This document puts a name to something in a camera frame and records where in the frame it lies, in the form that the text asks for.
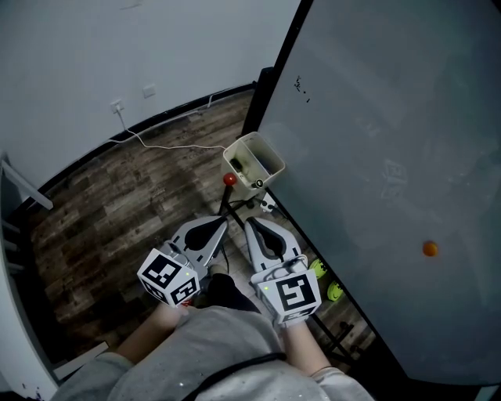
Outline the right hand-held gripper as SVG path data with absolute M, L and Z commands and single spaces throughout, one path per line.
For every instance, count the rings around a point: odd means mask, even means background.
M 294 235 L 261 218 L 248 218 L 244 232 L 256 273 L 250 284 L 275 325 L 290 327 L 305 321 L 322 303 L 315 272 Z M 284 262 L 273 266 L 273 262 Z

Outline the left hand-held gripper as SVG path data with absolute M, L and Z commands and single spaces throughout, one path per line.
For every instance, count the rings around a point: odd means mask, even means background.
M 183 224 L 172 240 L 148 254 L 137 272 L 141 284 L 155 299 L 173 308 L 187 302 L 200 291 L 200 281 L 227 230 L 227 219 L 220 215 Z

